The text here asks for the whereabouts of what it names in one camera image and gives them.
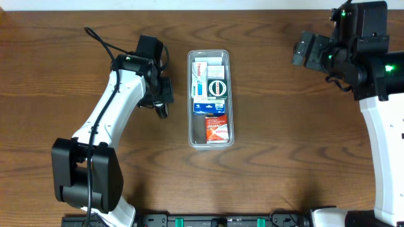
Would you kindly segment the black bottle white cap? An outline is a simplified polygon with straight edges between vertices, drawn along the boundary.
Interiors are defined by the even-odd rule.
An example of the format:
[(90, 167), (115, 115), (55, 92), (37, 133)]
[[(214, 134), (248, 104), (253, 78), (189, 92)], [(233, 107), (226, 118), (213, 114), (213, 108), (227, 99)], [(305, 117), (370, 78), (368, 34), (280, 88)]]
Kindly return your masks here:
[(157, 115), (161, 119), (166, 119), (169, 115), (169, 105), (167, 103), (158, 103), (155, 105)]

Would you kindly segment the white Panadol box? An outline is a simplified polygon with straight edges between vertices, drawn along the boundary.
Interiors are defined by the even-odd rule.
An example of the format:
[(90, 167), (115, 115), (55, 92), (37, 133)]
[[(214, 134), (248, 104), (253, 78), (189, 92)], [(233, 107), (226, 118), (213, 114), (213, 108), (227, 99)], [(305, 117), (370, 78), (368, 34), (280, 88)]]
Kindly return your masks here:
[(191, 96), (206, 98), (207, 95), (207, 62), (193, 62), (191, 64)]

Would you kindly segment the blue tall box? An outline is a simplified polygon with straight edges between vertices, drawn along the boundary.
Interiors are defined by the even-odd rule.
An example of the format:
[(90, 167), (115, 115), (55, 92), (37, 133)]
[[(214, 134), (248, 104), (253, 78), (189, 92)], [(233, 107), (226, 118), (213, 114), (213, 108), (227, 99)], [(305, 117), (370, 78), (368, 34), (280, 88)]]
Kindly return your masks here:
[[(209, 79), (225, 79), (223, 65), (207, 66), (207, 84)], [(225, 100), (206, 98), (193, 98), (193, 112), (195, 115), (221, 115), (225, 113)]]

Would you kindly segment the clear plastic container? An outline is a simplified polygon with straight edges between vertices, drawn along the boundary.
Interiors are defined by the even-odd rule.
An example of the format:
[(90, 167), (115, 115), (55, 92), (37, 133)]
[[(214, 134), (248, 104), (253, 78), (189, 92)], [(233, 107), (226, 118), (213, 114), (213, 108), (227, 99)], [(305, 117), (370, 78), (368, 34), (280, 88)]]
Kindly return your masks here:
[(226, 50), (188, 53), (187, 107), (190, 146), (197, 150), (214, 150), (233, 145), (232, 78)]

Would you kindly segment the green square box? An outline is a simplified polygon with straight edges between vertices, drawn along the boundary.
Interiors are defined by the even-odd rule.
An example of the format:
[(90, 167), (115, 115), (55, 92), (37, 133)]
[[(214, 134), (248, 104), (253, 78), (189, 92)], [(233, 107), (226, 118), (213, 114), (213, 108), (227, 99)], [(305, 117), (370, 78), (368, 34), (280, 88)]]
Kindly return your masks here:
[(228, 97), (227, 80), (209, 79), (207, 84), (207, 95), (209, 99), (225, 100)]

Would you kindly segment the red Panadol box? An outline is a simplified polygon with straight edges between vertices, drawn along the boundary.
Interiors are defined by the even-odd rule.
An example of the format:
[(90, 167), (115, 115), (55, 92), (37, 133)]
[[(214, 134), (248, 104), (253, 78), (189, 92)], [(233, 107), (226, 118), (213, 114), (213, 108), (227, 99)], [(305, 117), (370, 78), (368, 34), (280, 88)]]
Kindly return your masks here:
[(226, 115), (205, 117), (206, 143), (220, 144), (229, 141), (229, 128)]

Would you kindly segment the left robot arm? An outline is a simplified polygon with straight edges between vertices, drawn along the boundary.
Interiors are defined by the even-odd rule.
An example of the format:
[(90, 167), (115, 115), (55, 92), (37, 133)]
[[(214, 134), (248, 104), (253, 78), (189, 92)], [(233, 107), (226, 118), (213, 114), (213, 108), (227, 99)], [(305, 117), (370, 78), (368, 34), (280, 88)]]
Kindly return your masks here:
[(51, 149), (54, 193), (59, 202), (86, 211), (76, 226), (132, 226), (136, 209), (122, 196), (124, 178), (116, 155), (136, 107), (154, 108), (161, 119), (174, 101), (161, 56), (119, 54), (108, 85), (86, 122)]

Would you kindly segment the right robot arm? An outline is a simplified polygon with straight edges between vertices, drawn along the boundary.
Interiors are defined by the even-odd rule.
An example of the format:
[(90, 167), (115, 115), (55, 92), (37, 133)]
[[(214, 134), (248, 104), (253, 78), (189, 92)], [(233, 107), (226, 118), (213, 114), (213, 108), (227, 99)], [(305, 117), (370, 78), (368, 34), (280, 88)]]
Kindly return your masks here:
[(376, 199), (371, 211), (324, 209), (315, 225), (403, 226), (403, 53), (389, 52), (389, 37), (347, 39), (303, 32), (292, 64), (326, 73), (326, 82), (351, 91), (359, 102), (372, 151)]

